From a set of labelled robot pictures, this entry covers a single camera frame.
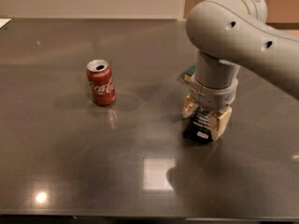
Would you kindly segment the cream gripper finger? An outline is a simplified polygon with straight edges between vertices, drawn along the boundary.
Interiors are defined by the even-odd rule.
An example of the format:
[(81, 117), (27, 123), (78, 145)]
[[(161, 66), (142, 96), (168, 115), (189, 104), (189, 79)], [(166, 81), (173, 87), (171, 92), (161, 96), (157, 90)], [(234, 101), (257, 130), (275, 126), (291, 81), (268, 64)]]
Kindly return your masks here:
[(193, 112), (198, 108), (198, 104), (193, 100), (193, 98), (188, 94), (185, 101), (184, 105), (182, 108), (182, 117), (183, 118), (188, 118), (193, 114)]
[(232, 108), (230, 106), (208, 113), (208, 122), (213, 140), (217, 140), (224, 134), (231, 115)]

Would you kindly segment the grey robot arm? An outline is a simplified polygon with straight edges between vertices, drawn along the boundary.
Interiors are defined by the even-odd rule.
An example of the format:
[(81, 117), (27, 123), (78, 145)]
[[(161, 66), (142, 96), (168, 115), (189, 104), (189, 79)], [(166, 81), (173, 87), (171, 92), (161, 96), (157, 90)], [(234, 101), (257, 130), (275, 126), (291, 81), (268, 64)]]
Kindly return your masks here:
[(206, 0), (191, 10), (186, 33), (198, 52), (182, 111), (186, 136), (210, 142), (225, 132), (241, 67), (299, 98), (299, 38), (266, 19), (264, 0)]

